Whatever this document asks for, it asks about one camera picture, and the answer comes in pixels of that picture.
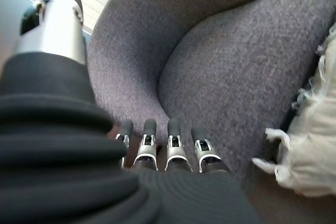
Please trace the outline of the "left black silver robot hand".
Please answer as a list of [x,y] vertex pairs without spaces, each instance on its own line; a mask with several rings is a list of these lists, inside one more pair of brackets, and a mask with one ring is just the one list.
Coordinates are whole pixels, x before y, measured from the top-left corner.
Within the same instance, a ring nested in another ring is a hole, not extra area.
[[81,0],[38,0],[24,12],[1,74],[1,223],[260,223],[200,129],[199,172],[177,120],[158,170],[156,122],[146,120],[126,169],[133,124],[114,140],[87,68]]

